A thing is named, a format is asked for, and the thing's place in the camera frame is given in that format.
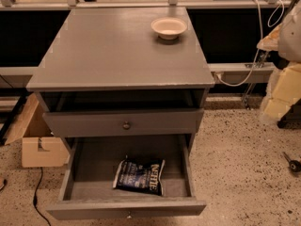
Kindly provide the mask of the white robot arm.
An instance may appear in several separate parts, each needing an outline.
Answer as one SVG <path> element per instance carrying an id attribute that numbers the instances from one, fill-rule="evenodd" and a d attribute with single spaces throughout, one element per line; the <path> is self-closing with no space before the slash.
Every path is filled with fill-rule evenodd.
<path id="1" fill-rule="evenodd" d="M 301 3 L 285 16 L 282 23 L 261 39 L 257 47 L 275 51 L 288 61 L 280 70 L 274 69 L 261 103 L 261 119 L 265 123 L 280 121 L 301 100 Z"/>

